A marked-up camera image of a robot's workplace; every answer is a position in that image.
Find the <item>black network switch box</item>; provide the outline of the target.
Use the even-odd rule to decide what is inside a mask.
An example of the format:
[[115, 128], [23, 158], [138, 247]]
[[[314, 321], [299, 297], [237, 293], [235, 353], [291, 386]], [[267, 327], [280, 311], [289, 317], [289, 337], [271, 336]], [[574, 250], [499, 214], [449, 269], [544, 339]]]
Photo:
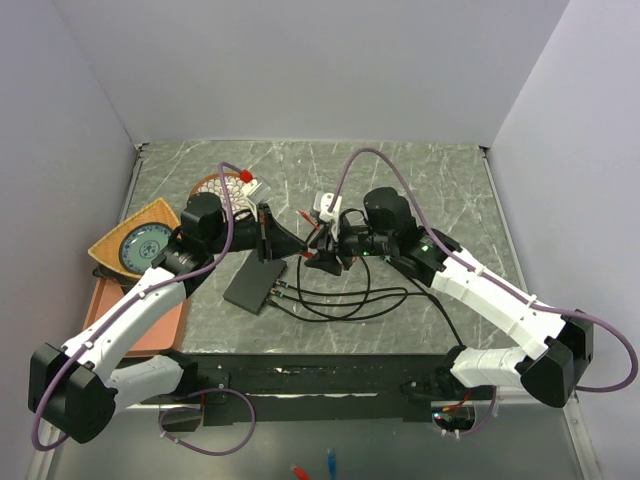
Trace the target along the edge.
[[223, 299], [248, 313], [259, 315], [286, 268], [285, 260], [262, 262], [253, 251], [223, 293]]

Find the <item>black cable teal plugs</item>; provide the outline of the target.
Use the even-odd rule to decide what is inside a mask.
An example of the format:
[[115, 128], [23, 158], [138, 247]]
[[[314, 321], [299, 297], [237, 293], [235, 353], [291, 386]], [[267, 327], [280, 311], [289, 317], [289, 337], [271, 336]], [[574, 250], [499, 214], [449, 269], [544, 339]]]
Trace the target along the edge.
[[443, 353], [467, 339], [441, 295], [374, 258], [327, 285], [297, 262], [265, 306], [327, 340], [318, 352]]

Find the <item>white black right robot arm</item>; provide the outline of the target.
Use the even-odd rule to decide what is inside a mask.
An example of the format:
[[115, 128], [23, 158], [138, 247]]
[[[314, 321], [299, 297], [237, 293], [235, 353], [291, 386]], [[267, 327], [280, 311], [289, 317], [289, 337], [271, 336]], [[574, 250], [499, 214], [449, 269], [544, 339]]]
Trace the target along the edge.
[[310, 268], [339, 275], [356, 257], [379, 256], [405, 276], [460, 301], [514, 341], [511, 348], [455, 347], [437, 374], [437, 386], [456, 399], [481, 386], [523, 388], [539, 402], [563, 407], [593, 356], [593, 326], [579, 312], [560, 314], [498, 277], [447, 235], [416, 222], [409, 202], [391, 187], [363, 200], [365, 222], [352, 225], [340, 197], [316, 194], [320, 225], [311, 241]]

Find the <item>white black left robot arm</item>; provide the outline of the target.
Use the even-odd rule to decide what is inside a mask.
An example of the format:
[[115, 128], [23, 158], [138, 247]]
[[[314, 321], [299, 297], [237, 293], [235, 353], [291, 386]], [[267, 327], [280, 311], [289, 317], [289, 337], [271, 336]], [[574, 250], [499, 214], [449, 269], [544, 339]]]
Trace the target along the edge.
[[95, 438], [127, 407], [169, 395], [190, 400], [198, 389], [198, 365], [166, 350], [122, 368], [134, 344], [174, 307], [188, 299], [228, 252], [257, 252], [260, 260], [304, 252], [306, 244], [282, 227], [267, 204], [236, 221], [229, 203], [213, 193], [192, 196], [152, 265], [131, 290], [90, 328], [62, 347], [48, 343], [32, 355], [28, 407], [79, 443]]

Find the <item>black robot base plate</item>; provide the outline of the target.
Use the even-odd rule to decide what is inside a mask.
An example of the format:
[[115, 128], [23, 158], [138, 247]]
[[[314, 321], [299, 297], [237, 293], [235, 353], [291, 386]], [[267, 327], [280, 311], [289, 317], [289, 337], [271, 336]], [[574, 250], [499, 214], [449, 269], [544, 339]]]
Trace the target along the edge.
[[435, 403], [488, 400], [491, 388], [469, 389], [431, 354], [192, 354], [197, 378], [184, 395], [157, 395], [150, 405], [203, 406], [207, 426], [268, 421], [401, 419], [429, 422]]

